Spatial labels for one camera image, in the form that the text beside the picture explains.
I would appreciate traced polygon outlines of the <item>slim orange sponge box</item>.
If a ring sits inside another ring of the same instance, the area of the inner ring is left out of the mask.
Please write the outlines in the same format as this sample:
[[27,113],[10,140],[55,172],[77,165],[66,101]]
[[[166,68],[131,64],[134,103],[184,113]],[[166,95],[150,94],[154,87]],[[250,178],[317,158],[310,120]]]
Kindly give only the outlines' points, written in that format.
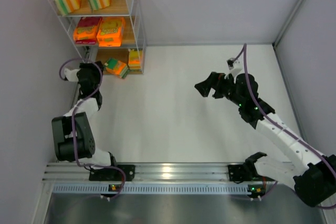
[[104,64],[104,68],[108,73],[113,74],[121,79],[125,79],[130,71],[126,63],[114,58],[110,58]]

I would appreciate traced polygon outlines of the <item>pink sponge orange box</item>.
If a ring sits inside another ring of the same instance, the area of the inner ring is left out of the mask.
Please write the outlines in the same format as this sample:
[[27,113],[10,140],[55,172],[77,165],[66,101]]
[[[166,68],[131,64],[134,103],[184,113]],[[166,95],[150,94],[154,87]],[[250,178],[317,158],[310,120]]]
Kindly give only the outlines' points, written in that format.
[[95,45],[102,17],[81,17],[74,32],[73,40],[77,45]]

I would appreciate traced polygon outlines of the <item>yellow smiley sponge orange box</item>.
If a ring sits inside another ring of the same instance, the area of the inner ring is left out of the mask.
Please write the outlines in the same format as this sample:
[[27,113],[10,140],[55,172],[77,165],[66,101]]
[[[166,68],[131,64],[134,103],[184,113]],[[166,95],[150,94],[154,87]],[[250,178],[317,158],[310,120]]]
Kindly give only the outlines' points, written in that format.
[[125,28],[123,17],[103,17],[100,23],[97,42],[99,47],[120,47]]

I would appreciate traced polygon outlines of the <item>orange box with barcode label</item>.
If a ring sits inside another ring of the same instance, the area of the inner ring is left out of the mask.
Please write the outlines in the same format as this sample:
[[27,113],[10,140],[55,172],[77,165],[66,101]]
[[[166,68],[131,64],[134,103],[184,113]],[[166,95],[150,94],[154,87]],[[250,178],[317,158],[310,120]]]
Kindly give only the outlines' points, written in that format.
[[131,71],[140,71],[142,68],[142,50],[129,49],[128,67]]

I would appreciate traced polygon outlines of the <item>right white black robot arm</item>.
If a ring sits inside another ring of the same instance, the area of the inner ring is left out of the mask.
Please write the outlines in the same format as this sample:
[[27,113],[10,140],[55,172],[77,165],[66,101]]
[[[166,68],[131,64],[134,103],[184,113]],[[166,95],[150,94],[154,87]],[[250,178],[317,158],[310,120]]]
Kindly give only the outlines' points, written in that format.
[[335,194],[335,155],[325,156],[294,135],[275,109],[259,97],[259,85],[253,75],[242,73],[234,78],[231,74],[212,72],[194,87],[203,97],[214,90],[214,99],[226,98],[237,105],[242,120],[290,160],[285,164],[258,152],[243,163],[249,179],[263,176],[278,181],[309,207],[316,207]]

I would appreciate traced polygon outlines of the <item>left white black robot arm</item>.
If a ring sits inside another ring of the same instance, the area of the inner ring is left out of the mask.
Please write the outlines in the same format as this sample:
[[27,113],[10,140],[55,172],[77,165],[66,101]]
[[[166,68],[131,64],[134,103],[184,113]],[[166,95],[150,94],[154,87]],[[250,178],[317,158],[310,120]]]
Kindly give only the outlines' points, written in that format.
[[89,119],[102,106],[99,91],[102,83],[101,61],[81,63],[78,69],[62,65],[59,76],[63,81],[79,85],[76,104],[64,115],[51,121],[54,149],[59,161],[77,162],[79,166],[93,166],[94,169],[116,166],[115,157],[96,147]]

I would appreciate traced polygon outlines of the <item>aluminium mounting rail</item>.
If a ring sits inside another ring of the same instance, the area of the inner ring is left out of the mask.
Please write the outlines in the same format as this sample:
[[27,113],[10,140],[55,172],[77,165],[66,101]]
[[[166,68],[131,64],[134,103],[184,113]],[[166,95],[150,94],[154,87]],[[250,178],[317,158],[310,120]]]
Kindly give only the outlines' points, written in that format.
[[[240,163],[121,163],[128,182],[238,182],[243,178]],[[115,169],[89,169],[74,163],[49,163],[43,181],[109,182],[119,181],[121,172]]]

